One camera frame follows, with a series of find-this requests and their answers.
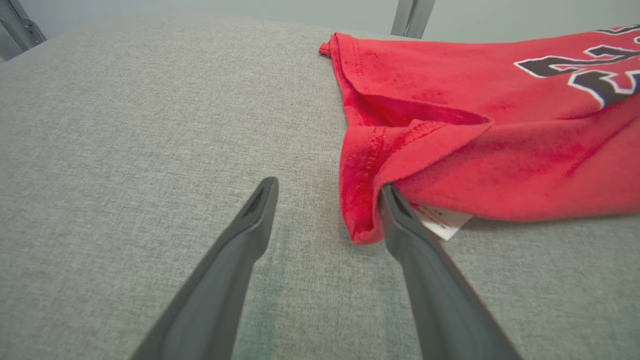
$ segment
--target red shirt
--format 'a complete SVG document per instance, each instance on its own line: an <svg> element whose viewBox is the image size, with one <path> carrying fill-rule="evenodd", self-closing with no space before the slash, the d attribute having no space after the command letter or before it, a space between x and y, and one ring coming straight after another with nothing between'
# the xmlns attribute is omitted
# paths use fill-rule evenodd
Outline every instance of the red shirt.
<svg viewBox="0 0 640 360"><path fill-rule="evenodd" d="M509 44L359 40L330 56L349 127L342 214L380 241L378 193L514 221L640 211L640 26Z"/></svg>

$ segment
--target seam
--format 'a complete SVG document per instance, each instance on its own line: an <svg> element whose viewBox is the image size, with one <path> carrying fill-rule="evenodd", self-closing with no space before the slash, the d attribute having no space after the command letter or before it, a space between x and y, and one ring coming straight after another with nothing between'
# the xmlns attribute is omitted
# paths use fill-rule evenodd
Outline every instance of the seam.
<svg viewBox="0 0 640 360"><path fill-rule="evenodd" d="M395 154L396 152L398 152L398 151L400 151L400 150L404 149L405 147L407 147L407 146L411 145L413 142L416 142L417 140L420 140L421 138L424 138L424 137L425 137L425 136L427 136L427 135L433 134L435 131L438 131L438 130L442 129L442 128L443 128L443 127L445 127L445 126L447 126L447 124L444 124L444 125L438 126L438 127L434 128L434 129L432 129L431 131L429 131L428 133L420 134L420 135L419 135L418 137L416 137L415 139L405 140L405 141L402 143L402 145L400 145L400 146L398 146L398 148L394 149L394 150L389 154L389 156L391 156L391 155Z"/></svg>
<svg viewBox="0 0 640 360"><path fill-rule="evenodd" d="M382 128L382 133L374 136L371 139L370 146L373 149L372 153L366 157L364 160L364 164L360 167L358 171L358 184L356 185L356 193L355 193L355 201L351 208L359 205L371 205L371 177L372 173L378 167L378 163L380 162L380 154L382 153L382 149L385 145L385 133L387 129L385 127Z"/></svg>

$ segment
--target metal frame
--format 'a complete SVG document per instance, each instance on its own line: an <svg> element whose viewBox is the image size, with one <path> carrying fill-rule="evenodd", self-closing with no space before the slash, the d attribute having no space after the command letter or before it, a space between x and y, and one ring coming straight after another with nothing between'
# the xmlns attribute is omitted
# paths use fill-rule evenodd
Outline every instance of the metal frame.
<svg viewBox="0 0 640 360"><path fill-rule="evenodd" d="M391 35L422 39L435 0L398 0Z"/></svg>

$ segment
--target clothing tag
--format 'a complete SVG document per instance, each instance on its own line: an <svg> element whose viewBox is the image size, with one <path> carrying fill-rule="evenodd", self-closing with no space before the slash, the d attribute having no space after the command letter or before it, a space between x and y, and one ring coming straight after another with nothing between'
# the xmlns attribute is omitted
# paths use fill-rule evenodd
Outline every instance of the clothing tag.
<svg viewBox="0 0 640 360"><path fill-rule="evenodd" d="M418 211L418 217L420 221L422 221L422 225L443 240L451 239L451 237L460 230L460 227L473 217L469 214L457 213L455 211L426 205L418 206L416 211Z"/></svg>

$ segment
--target gray upholstered surface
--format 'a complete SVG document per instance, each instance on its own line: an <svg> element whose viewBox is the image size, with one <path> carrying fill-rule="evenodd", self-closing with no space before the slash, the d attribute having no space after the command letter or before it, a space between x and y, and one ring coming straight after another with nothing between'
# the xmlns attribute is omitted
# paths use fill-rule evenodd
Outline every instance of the gray upholstered surface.
<svg viewBox="0 0 640 360"><path fill-rule="evenodd" d="M265 176L280 201L234 357L419 358L400 268L340 217L332 31L138 30L0 65L0 359L128 357ZM473 219L445 247L525 359L640 359L639 234L638 216Z"/></svg>

